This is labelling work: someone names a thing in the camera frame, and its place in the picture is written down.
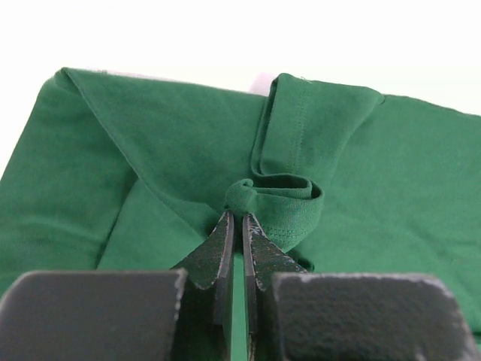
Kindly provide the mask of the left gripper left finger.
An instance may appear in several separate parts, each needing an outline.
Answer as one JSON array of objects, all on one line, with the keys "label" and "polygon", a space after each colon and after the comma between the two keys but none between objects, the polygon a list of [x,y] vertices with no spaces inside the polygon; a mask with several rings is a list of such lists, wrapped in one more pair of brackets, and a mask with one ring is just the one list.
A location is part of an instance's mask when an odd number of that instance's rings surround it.
[{"label": "left gripper left finger", "polygon": [[1,300],[3,360],[228,360],[234,218],[169,270],[35,271]]}]

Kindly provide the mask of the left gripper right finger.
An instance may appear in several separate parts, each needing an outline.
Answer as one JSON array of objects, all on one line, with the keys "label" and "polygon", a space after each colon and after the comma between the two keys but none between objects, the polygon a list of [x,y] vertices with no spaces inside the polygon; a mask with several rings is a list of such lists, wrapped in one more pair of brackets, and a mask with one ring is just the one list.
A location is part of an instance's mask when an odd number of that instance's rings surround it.
[{"label": "left gripper right finger", "polygon": [[453,293],[417,273],[312,273],[243,218],[251,360],[478,360]]}]

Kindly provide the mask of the green t shirt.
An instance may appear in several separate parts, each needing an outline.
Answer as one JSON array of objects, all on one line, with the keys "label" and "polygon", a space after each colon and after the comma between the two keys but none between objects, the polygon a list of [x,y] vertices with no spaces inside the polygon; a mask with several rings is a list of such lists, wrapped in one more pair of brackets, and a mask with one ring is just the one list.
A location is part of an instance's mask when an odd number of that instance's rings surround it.
[{"label": "green t shirt", "polygon": [[225,212],[228,360],[251,360],[248,213],[309,272],[439,279],[480,351],[480,118],[289,74],[258,96],[58,71],[1,180],[1,300],[27,272],[169,270]]}]

